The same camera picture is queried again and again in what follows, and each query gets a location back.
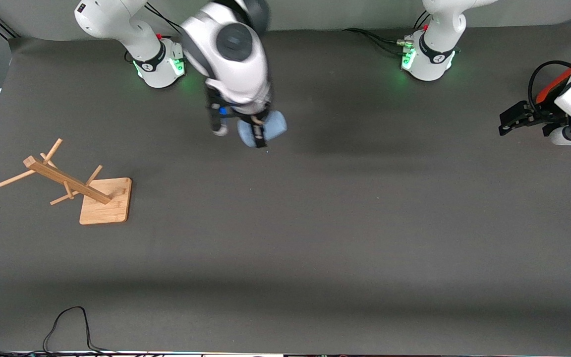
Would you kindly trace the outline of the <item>light blue plastic cup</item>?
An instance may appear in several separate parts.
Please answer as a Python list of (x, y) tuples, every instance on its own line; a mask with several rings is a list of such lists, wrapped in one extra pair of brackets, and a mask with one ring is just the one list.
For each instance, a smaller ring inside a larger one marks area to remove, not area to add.
[[(287, 131), (286, 119), (280, 111), (270, 111), (264, 126), (267, 143)], [(253, 140), (253, 125), (239, 120), (236, 128), (242, 142), (248, 147), (256, 148)]]

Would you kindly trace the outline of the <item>wooden mug tree stand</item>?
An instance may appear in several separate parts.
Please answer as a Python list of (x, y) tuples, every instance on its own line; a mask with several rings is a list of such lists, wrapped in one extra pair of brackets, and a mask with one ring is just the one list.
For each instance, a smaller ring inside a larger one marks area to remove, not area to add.
[(103, 165), (95, 167), (85, 181), (71, 176), (54, 163), (54, 155), (62, 142), (62, 138), (57, 138), (50, 150), (41, 152), (39, 158), (25, 158), (25, 172), (0, 181), (0, 187), (30, 176), (42, 176), (61, 185), (65, 190), (65, 195), (50, 201), (51, 206), (82, 197), (79, 224), (91, 226), (126, 222), (129, 217), (133, 180), (129, 177), (99, 179)]

